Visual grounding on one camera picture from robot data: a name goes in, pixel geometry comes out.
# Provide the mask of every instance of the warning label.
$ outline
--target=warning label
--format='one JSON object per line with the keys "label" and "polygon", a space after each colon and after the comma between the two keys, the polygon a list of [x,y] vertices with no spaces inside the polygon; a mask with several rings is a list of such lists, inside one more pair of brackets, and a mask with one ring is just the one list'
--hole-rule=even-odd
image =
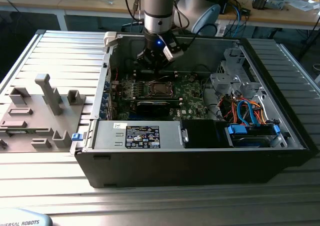
{"label": "warning label", "polygon": [[159,126],[127,126],[125,147],[128,149],[160,148]]}

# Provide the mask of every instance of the green circuit board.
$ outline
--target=green circuit board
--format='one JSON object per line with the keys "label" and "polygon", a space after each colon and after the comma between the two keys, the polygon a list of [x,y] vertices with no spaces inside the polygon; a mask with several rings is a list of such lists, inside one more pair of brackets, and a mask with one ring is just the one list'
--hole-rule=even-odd
{"label": "green circuit board", "polygon": [[119,81],[120,92],[116,97],[117,120],[167,120],[179,121],[181,119],[204,119],[207,117],[205,106],[201,97],[200,80],[191,78],[191,75],[182,75],[172,82],[166,82],[161,89],[166,90],[170,97],[159,101],[170,102],[169,115],[164,117],[143,117],[137,115],[133,105],[136,97],[148,99],[150,84],[153,81],[136,81],[130,76],[125,76]]}

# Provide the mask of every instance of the gray robot arm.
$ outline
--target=gray robot arm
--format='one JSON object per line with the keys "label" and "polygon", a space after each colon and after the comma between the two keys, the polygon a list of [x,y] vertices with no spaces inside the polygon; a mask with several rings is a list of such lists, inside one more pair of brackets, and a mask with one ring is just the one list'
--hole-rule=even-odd
{"label": "gray robot arm", "polygon": [[[180,26],[177,11],[173,14],[174,1],[144,0],[145,47],[138,55],[137,62],[148,69],[164,68],[184,53],[183,46],[178,43],[171,31],[173,22]],[[187,30],[195,33],[204,24],[214,23],[220,11],[218,1],[179,0],[179,10],[187,14],[190,20]]]}

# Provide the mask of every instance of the blue clip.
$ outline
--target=blue clip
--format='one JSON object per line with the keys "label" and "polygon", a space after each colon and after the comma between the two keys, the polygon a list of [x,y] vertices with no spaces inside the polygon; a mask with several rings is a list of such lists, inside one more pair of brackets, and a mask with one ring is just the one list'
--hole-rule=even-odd
{"label": "blue clip", "polygon": [[71,140],[72,141],[83,141],[84,135],[82,133],[73,133]]}
{"label": "blue clip", "polygon": [[243,125],[232,124],[228,127],[229,134],[247,134],[246,130]]}
{"label": "blue clip", "polygon": [[273,126],[273,129],[275,130],[276,134],[279,134],[280,133],[280,128],[278,125],[274,125]]}

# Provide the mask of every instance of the barcode sticker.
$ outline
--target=barcode sticker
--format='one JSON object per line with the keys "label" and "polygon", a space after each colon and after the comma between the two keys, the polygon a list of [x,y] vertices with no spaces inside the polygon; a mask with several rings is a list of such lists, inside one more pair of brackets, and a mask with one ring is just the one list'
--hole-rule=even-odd
{"label": "barcode sticker", "polygon": [[127,123],[123,123],[123,122],[116,122],[113,124],[113,128],[115,129],[126,129],[127,127]]}

